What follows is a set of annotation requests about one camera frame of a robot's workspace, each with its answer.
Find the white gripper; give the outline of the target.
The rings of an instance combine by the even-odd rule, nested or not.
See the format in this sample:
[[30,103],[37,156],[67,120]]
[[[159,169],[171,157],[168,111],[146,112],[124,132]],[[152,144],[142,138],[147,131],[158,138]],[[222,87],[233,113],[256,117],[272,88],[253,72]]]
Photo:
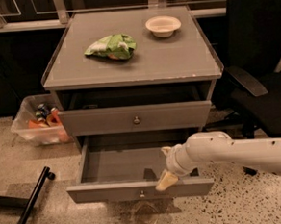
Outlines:
[[155,188],[158,191],[165,191],[178,181],[178,177],[191,174],[196,169],[196,164],[190,158],[185,144],[162,147],[161,151],[166,157],[167,170],[162,171]]

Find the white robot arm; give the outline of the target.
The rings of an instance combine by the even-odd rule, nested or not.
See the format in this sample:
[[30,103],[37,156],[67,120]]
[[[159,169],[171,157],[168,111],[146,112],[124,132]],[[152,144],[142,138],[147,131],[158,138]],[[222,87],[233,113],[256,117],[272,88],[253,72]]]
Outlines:
[[223,132],[196,133],[162,151],[166,169],[155,186],[158,191],[167,190],[202,162],[232,162],[281,176],[281,137],[234,140]]

